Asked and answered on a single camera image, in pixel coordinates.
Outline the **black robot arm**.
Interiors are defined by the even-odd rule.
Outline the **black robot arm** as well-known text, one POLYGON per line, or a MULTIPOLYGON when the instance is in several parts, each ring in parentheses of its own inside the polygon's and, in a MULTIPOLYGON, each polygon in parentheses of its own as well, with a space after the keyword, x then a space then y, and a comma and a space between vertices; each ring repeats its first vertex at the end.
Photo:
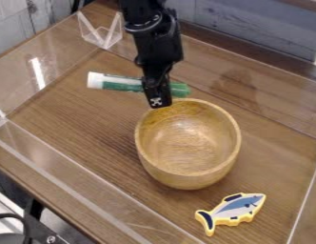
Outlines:
POLYGON ((135 65, 143 71, 142 87, 152 109, 171 105, 170 71, 183 59, 180 29, 175 9, 166 0, 118 0, 124 31, 132 35, 135 65))

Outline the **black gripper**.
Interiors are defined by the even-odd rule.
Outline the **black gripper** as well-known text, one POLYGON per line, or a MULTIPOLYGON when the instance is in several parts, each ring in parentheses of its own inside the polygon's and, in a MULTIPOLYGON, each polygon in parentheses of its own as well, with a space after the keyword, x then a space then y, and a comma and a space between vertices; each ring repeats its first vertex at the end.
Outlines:
POLYGON ((168 71, 183 58, 175 10, 159 10, 143 23, 127 22, 124 30, 134 37, 138 51, 134 64, 144 74, 142 87, 148 106, 164 108, 171 104, 168 71))

